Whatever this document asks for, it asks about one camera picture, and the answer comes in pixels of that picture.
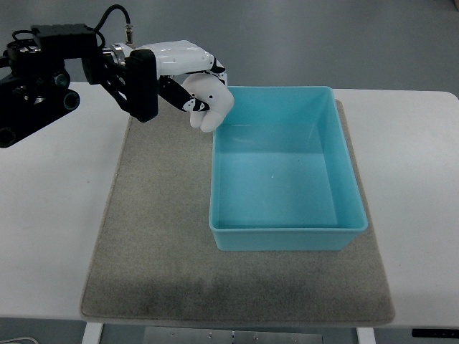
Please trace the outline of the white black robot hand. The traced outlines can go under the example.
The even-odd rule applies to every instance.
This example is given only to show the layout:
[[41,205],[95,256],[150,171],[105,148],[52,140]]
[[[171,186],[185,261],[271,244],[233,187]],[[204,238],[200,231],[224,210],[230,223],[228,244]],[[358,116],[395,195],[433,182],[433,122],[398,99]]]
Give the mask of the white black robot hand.
[[194,108],[196,101],[183,87],[182,84],[192,74],[209,74],[217,77],[227,86],[227,72],[219,60],[187,41],[162,42],[146,44],[138,48],[153,53],[156,59],[156,78],[159,83],[159,95],[182,111],[187,111],[187,105],[192,110],[208,110],[205,102],[197,101],[201,106]]

